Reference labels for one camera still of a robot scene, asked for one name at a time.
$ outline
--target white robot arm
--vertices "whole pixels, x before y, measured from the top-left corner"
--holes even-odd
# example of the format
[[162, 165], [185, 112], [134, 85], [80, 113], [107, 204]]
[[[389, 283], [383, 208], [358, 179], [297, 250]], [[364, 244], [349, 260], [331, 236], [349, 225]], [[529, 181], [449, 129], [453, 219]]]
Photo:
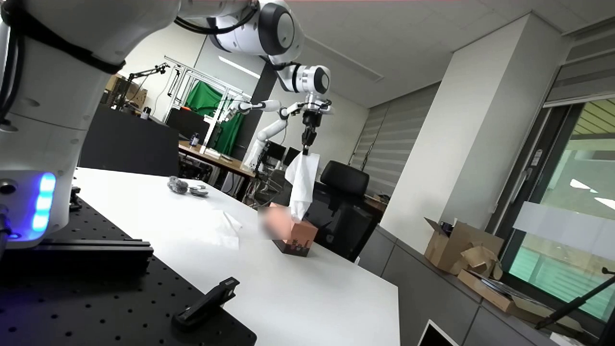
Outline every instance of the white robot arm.
[[109, 77], [145, 37], [176, 19], [195, 31], [210, 25], [230, 52], [268, 58], [287, 90], [318, 100], [330, 88], [328, 67], [297, 63], [303, 35], [280, 0], [7, 0], [0, 23], [7, 246], [37, 246], [68, 225], [74, 171]]
[[251, 144], [245, 165], [251, 169], [257, 169], [258, 160], [262, 158], [262, 152], [266, 150], [268, 140], [272, 137], [283, 133], [289, 127], [289, 117], [295, 117], [295, 115], [305, 117], [306, 131], [303, 137], [303, 144], [305, 144], [305, 152], [308, 152], [308, 148], [316, 140], [316, 127], [322, 125], [324, 113], [331, 112], [331, 102], [330, 100], [306, 100], [306, 102], [295, 102], [289, 108], [283, 108], [280, 102], [268, 100], [268, 102], [258, 102], [258, 104], [251, 104], [251, 106], [241, 106], [241, 110], [264, 110], [264, 112], [278, 112], [280, 113], [280, 119], [274, 121], [272, 125], [268, 125], [266, 129], [262, 129], [257, 135], [255, 142]]

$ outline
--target ceiling light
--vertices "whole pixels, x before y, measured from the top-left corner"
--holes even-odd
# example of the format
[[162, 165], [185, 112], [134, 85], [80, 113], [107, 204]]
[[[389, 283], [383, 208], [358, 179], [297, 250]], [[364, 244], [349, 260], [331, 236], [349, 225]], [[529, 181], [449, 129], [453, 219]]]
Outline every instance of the ceiling light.
[[615, 200], [610, 200], [610, 198], [597, 198], [601, 204], [604, 204], [604, 206], [608, 206], [608, 208], [612, 208], [612, 210], [615, 210]]
[[593, 190], [589, 185], [585, 185], [585, 183], [581, 183], [577, 179], [572, 181], [572, 188]]
[[222, 56], [220, 56], [220, 62], [224, 62], [224, 63], [228, 63], [228, 65], [232, 65], [232, 67], [235, 67], [235, 69], [239, 69], [239, 71], [243, 71], [243, 73], [247, 73], [247, 75], [251, 75], [251, 77], [255, 77], [255, 79], [260, 79], [260, 77], [262, 77], [262, 75], [258, 75], [257, 71], [251, 71], [251, 69], [247, 69], [247, 67], [232, 62], [232, 60], [228, 60], [228, 58], [222, 58]]

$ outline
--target black clamp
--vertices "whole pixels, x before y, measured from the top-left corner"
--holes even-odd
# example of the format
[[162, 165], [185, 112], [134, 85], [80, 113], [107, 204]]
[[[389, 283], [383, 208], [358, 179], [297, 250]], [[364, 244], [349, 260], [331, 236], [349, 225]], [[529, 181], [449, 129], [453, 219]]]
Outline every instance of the black clamp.
[[193, 331], [218, 315], [226, 302], [235, 298], [235, 286], [239, 281], [230, 277], [214, 286], [205, 298], [189, 306], [185, 311], [174, 315], [174, 325], [182, 331]]
[[84, 208], [78, 198], [80, 192], [82, 192], [82, 188], [78, 188], [78, 187], [72, 188], [72, 204], [70, 204], [72, 213], [78, 213]]

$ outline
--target small black device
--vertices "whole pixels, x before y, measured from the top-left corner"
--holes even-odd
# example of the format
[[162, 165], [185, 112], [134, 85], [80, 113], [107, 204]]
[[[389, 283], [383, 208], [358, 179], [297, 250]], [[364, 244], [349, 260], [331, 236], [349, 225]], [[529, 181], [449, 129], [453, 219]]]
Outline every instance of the small black device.
[[207, 185], [191, 187], [191, 194], [207, 198], [208, 196], [208, 187]]
[[187, 194], [187, 192], [189, 192], [189, 183], [182, 181], [180, 177], [170, 177], [168, 187], [170, 187], [176, 194]]
[[205, 321], [214, 317], [226, 302], [235, 298], [237, 285], [239, 285], [239, 281], [235, 277], [222, 281], [197, 304], [193, 304], [185, 311], [174, 315], [174, 325], [182, 331], [191, 331], [191, 329], [203, 325]]

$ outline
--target white table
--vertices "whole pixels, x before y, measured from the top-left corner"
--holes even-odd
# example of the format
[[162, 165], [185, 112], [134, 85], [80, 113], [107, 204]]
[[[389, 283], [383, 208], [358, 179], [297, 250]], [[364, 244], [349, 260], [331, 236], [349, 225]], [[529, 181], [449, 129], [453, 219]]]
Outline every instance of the white table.
[[[308, 258], [285, 256], [262, 231], [264, 215], [210, 188], [210, 198], [178, 196], [166, 177], [78, 169], [82, 198], [208, 292], [237, 277], [226, 310], [258, 335], [262, 346], [399, 346], [399, 288], [314, 246]], [[239, 246], [214, 244], [222, 215]]]

